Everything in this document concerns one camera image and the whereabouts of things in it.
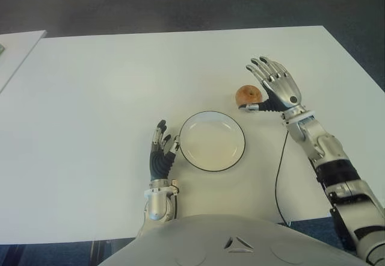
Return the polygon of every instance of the wire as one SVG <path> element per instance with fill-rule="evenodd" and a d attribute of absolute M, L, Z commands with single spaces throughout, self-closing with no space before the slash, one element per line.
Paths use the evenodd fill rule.
<path fill-rule="evenodd" d="M 278 205 L 278 198 L 277 198 L 277 184 L 278 184 L 278 175 L 279 175 L 279 171 L 280 171 L 280 169 L 281 169 L 281 164 L 282 164 L 283 153 L 285 152 L 286 141 L 288 140 L 288 135 L 289 135 L 289 131 L 286 132 L 285 141 L 283 142 L 281 158 L 280 158 L 280 160 L 279 160 L 279 165 L 278 165 L 278 170 L 277 170 L 277 176 L 276 176 L 276 185 L 274 186 L 274 197 L 276 198 L 277 209 L 278 209 L 279 215 L 281 216 L 281 218 L 282 218 L 282 220 L 283 220 L 283 224 L 285 224 L 286 227 L 289 227 L 289 225 L 288 225 L 288 222 L 286 222 L 285 218 L 283 218 L 283 215 L 282 215 L 282 213 L 281 213 L 281 209 L 279 208 L 279 205 Z"/>
<path fill-rule="evenodd" d="M 174 198 L 175 198 L 175 212 L 174 212 L 174 219 L 176 219 L 176 216 L 177 216 L 177 214 L 178 214 L 178 199 L 177 199 L 177 197 L 176 196 L 174 196 Z"/>

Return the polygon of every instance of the white plate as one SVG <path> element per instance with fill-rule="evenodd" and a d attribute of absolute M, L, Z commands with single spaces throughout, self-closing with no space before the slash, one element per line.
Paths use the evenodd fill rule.
<path fill-rule="evenodd" d="M 245 136 L 231 117 L 217 111 L 204 111 L 183 124 L 180 149 L 192 165 L 217 172 L 239 161 L 245 150 Z"/>

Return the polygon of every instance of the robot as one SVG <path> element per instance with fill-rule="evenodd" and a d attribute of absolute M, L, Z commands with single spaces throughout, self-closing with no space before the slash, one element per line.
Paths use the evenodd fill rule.
<path fill-rule="evenodd" d="M 331 204 L 336 232 L 350 255 L 288 227 L 235 215 L 196 215 L 176 219 L 175 181 L 168 174 L 179 148 L 162 139 L 162 120 L 155 129 L 150 153 L 150 188 L 144 223 L 136 239 L 101 265 L 385 265 L 385 211 L 368 184 L 343 151 L 341 143 L 301 105 L 291 74 L 267 57 L 252 58 L 246 68 L 268 94 L 258 104 L 241 105 L 246 111 L 281 112 L 290 136 L 303 148 L 317 181 Z"/>

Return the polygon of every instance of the plate rim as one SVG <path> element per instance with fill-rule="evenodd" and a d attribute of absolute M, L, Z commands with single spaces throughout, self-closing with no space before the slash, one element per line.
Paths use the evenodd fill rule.
<path fill-rule="evenodd" d="M 191 119 L 192 117 L 198 115 L 198 114 L 202 114 L 202 113 L 218 113 L 218 114 L 222 114 L 224 116 L 227 116 L 228 118 L 232 119 L 239 127 L 239 129 L 241 130 L 241 133 L 242 133 L 242 136 L 243 136 L 243 143 L 244 143 L 244 147 L 243 147 L 243 151 L 242 151 L 242 154 L 239 156 L 239 158 L 236 160 L 236 162 L 234 164 L 232 164 L 231 166 L 227 167 L 227 168 L 224 168 L 222 170 L 217 170 L 217 171 L 210 171 L 210 170 L 206 170 L 206 169 L 203 169 L 203 168 L 200 168 L 198 167 L 197 165 L 193 164 L 193 162 L 191 162 L 185 155 L 185 153 L 183 153 L 183 149 L 182 149 L 182 141 L 180 143 L 180 151 L 182 152 L 182 155 L 185 157 L 185 159 L 191 164 L 193 165 L 195 168 L 198 168 L 199 170 L 202 170 L 202 171 L 205 171 L 205 172 L 209 172 L 209 173 L 218 173 L 218 172 L 223 172 L 223 171 L 226 171 L 228 169 L 230 169 L 231 167 L 234 167 L 235 165 L 237 165 L 237 163 L 241 160 L 241 158 L 243 157 L 243 154 L 245 153 L 245 149 L 246 149 L 246 137 L 245 137 L 245 133 L 241 127 L 241 125 L 235 120 L 233 119 L 232 117 L 230 117 L 228 114 L 225 114 L 225 113 L 222 113 L 220 111 L 200 111 L 199 113 L 195 113 L 193 114 L 192 116 L 188 117 L 185 122 L 183 123 L 183 125 L 180 127 L 180 131 L 179 131 L 179 136 L 180 134 L 182 133 L 182 129 L 183 127 L 185 126 L 186 122 Z"/>

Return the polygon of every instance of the dark floor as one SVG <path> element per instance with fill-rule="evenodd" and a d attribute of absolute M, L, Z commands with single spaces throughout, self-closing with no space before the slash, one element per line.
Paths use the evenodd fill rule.
<path fill-rule="evenodd" d="M 0 34 L 46 29 L 48 37 L 56 37 L 324 25 L 385 90 L 384 12 L 384 0 L 0 0 Z M 341 248 L 330 219 L 297 222 L 293 228 Z M 28 245 L 20 265 L 87 265 L 90 247 L 91 242 Z M 0 246 L 0 262 L 7 249 Z"/>

